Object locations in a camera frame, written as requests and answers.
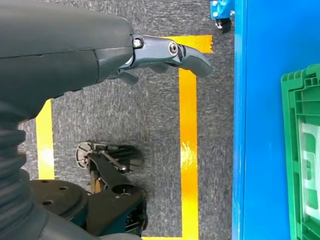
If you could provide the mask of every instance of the gray carpet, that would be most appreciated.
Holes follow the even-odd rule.
[[[198,79],[198,143],[201,240],[229,240],[232,225],[234,32],[222,35],[204,0],[56,0],[116,14],[137,33],[154,36],[214,35],[214,73]],[[136,71],[134,86],[106,81],[52,101],[55,175],[84,186],[86,171],[75,165],[78,143],[132,143],[143,150],[143,169],[131,176],[146,190],[149,224],[146,236],[181,236],[179,85],[176,69],[165,74]],[[20,126],[25,166],[38,178],[35,124]]]

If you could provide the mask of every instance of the dark gray arm cover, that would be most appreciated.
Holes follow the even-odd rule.
[[[133,55],[133,33],[118,16],[0,0],[0,240],[98,239],[34,201],[29,175],[20,169],[26,157],[17,147],[26,133],[18,124],[35,118],[49,98],[96,84],[125,64]]]

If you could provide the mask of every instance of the metal bracket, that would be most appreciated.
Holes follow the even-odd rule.
[[[125,176],[143,164],[140,151],[131,145],[82,142],[78,146],[75,160],[90,172],[87,232],[141,236],[146,228],[146,193]]]
[[[211,0],[210,1],[211,18],[223,34],[231,30],[231,18],[235,17],[235,0]]]

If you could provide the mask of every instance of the blue panel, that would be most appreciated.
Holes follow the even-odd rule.
[[[232,239],[289,240],[281,77],[320,63],[320,1],[238,2],[242,3],[235,8]],[[241,40],[240,31],[245,31]]]
[[[210,11],[213,20],[233,18],[235,0],[212,0],[210,2]]]
[[[247,79],[247,3],[235,2],[232,239],[243,239]]]

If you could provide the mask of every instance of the green storage bin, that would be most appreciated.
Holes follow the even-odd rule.
[[[291,240],[320,240],[320,64],[282,80]]]

